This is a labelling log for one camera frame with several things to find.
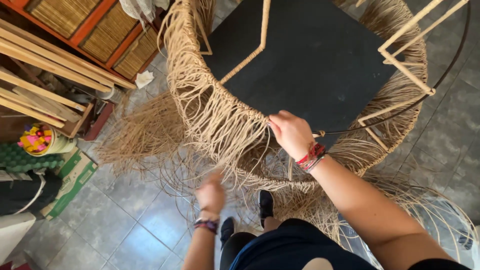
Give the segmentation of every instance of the black shoe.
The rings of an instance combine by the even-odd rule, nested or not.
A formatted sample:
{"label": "black shoe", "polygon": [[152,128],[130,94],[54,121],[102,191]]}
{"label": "black shoe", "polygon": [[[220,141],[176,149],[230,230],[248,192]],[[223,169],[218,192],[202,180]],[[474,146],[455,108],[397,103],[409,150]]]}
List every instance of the black shoe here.
{"label": "black shoe", "polygon": [[233,217],[228,217],[222,224],[220,228],[220,242],[222,243],[222,247],[220,250],[223,249],[223,246],[227,242],[227,240],[235,233],[235,223]]}
{"label": "black shoe", "polygon": [[273,217],[273,196],[266,190],[260,190],[258,194],[258,205],[260,206],[260,225],[265,228],[264,221],[268,217]]}

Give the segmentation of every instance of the black seat cushion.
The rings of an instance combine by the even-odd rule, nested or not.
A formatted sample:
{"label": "black seat cushion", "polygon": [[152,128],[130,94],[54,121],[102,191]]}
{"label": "black seat cushion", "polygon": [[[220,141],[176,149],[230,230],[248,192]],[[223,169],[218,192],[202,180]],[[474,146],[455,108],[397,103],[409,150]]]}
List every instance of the black seat cushion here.
{"label": "black seat cushion", "polygon": [[[259,46],[262,7],[243,0],[208,37],[218,80]],[[224,86],[264,115],[288,110],[312,130],[345,130],[396,71],[382,63],[383,43],[330,0],[272,0],[266,48]]]}

